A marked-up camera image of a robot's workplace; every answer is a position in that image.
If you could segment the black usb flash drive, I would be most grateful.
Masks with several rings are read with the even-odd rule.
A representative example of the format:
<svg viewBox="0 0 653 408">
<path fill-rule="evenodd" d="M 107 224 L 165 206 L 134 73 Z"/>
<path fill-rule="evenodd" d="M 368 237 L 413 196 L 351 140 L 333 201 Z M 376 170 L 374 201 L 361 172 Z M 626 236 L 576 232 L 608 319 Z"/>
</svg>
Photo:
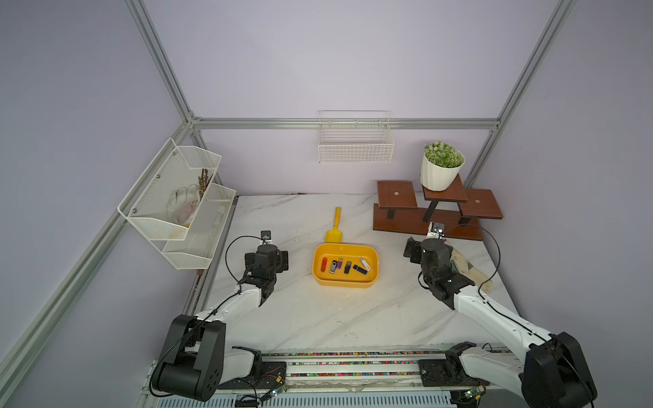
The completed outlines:
<svg viewBox="0 0 653 408">
<path fill-rule="evenodd" d="M 361 273 L 362 275 L 366 275 L 368 273 L 368 270 L 362 266 L 359 265 L 353 265 L 353 269 Z"/>
</svg>

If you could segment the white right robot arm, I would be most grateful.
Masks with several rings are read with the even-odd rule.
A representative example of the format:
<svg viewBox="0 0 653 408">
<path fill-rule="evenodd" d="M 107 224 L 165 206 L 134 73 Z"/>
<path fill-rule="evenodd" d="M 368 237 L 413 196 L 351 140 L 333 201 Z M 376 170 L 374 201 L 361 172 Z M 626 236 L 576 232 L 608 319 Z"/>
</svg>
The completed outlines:
<svg viewBox="0 0 653 408">
<path fill-rule="evenodd" d="M 451 377 L 463 372 L 520 396 L 530 407 L 592 406 L 598 397 L 581 344 L 569 333 L 551 333 L 491 299 L 458 272 L 453 249 L 440 238 L 406 242 L 404 256 L 420 266 L 419 279 L 440 302 L 481 325 L 506 346 L 512 359 L 471 342 L 450 348 Z"/>
</svg>

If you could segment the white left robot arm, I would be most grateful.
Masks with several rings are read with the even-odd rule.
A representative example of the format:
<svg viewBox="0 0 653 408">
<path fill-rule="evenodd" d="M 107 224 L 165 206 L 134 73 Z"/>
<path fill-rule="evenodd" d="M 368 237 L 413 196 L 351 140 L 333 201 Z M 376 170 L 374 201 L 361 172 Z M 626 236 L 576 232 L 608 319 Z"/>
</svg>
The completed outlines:
<svg viewBox="0 0 653 408">
<path fill-rule="evenodd" d="M 277 275 L 289 269 L 289 254 L 265 242 L 244 259 L 245 271 L 233 294 L 212 309 L 173 319 L 148 382 L 151 395 L 206 402 L 223 384 L 256 383 L 263 377 L 262 353 L 229 347 L 227 335 L 274 292 Z"/>
</svg>

